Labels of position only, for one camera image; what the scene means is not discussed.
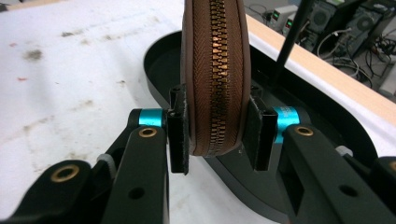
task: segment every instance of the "black plastic base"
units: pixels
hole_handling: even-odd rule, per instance
[[[157,41],[146,55],[144,66],[148,87],[163,108],[169,108],[169,90],[179,84],[181,32]],[[262,99],[268,106],[303,107],[312,124],[335,146],[353,150],[354,157],[366,166],[377,158],[375,147],[358,121],[333,99],[312,87],[292,72],[285,70],[276,89],[267,86],[268,71],[275,62],[253,47],[250,48],[252,84],[263,88]],[[253,171],[246,152],[241,148],[224,156],[206,159],[230,190],[249,208],[277,222],[286,222],[285,206],[278,185],[276,170],[281,145],[275,145],[269,171]]]

